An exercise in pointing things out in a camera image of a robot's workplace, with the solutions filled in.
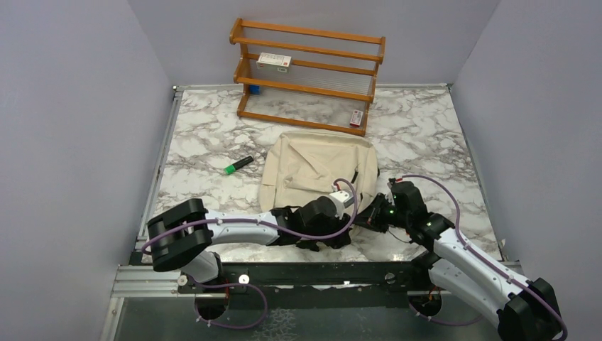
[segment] red and white box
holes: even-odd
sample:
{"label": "red and white box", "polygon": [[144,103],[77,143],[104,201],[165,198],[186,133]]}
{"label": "red and white box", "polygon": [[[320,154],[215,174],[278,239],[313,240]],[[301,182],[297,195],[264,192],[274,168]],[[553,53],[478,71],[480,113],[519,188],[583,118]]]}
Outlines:
{"label": "red and white box", "polygon": [[363,119],[363,112],[360,110],[354,110],[354,115],[351,116],[350,126],[360,127],[361,120]]}
{"label": "red and white box", "polygon": [[289,66],[289,55],[275,55],[273,53],[262,52],[257,59],[258,69],[275,70],[278,72],[288,73]]}

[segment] beige bag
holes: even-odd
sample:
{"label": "beige bag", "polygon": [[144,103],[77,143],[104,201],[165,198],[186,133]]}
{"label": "beige bag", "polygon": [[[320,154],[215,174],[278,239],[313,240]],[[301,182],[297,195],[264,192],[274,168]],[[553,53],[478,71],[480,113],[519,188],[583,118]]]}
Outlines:
{"label": "beige bag", "polygon": [[332,182],[344,178],[353,182],[361,212],[376,196],[377,177],[376,150],[370,141],[328,130],[288,131],[268,152],[259,205],[262,211],[303,206],[331,193]]}

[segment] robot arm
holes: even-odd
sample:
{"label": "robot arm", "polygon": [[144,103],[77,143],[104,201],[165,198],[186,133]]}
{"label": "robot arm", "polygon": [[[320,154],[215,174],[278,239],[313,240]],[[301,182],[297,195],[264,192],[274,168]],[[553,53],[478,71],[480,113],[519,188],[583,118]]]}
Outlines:
{"label": "robot arm", "polygon": [[284,207],[259,215],[230,215],[205,209],[201,199],[190,199],[148,222],[150,240],[143,252],[152,255],[157,272],[181,269],[207,283],[218,277],[221,266],[219,256],[205,251],[209,245],[288,245],[305,236],[337,245],[349,238],[351,217],[344,210],[352,204],[352,193],[338,190],[294,211]]}
{"label": "robot arm", "polygon": [[546,281],[530,281],[474,246],[454,223],[428,212],[413,183],[390,179],[390,188],[389,198],[379,194],[360,214],[359,224],[379,232],[391,225],[404,228],[412,242],[427,249],[417,264],[431,283],[480,312],[502,340],[551,340],[561,331],[566,337],[554,290]]}

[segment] gray wall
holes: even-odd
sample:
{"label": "gray wall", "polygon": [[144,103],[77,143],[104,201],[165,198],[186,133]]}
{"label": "gray wall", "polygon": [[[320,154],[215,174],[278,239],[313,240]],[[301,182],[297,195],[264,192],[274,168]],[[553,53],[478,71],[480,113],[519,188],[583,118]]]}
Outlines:
{"label": "gray wall", "polygon": [[602,2],[502,0],[452,88],[496,234],[599,340]]}
{"label": "gray wall", "polygon": [[172,93],[125,0],[0,4],[0,340],[97,340]]}
{"label": "gray wall", "polygon": [[378,81],[455,81],[499,0],[129,0],[170,80],[230,84],[237,17],[386,36]]}

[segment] marble surface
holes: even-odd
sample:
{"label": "marble surface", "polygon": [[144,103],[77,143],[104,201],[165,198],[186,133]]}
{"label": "marble surface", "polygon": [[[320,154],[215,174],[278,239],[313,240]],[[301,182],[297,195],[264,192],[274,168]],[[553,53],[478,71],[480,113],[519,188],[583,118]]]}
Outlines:
{"label": "marble surface", "polygon": [[[200,197],[209,209],[221,212],[257,213],[263,164],[268,149],[284,131],[297,126],[240,119],[236,108],[242,95],[238,87],[190,90],[182,97],[175,131],[161,180],[155,214]],[[357,102],[340,104],[332,99],[272,93],[254,97],[247,109],[262,113],[280,112],[287,117],[326,121],[347,126],[350,108]],[[461,207],[461,228],[476,245],[500,259],[500,252],[464,137],[447,90],[377,88],[368,118],[366,138],[378,152],[380,192],[386,179],[417,173],[443,182]],[[252,155],[255,162],[225,175],[224,167]],[[412,179],[421,190],[428,208],[453,221],[452,202],[437,186]],[[320,252],[294,246],[263,247],[254,244],[225,244],[209,248],[222,261],[406,261],[424,249],[406,244],[390,234],[355,227],[352,244],[334,250],[321,245]],[[394,229],[407,240],[401,229]]]}

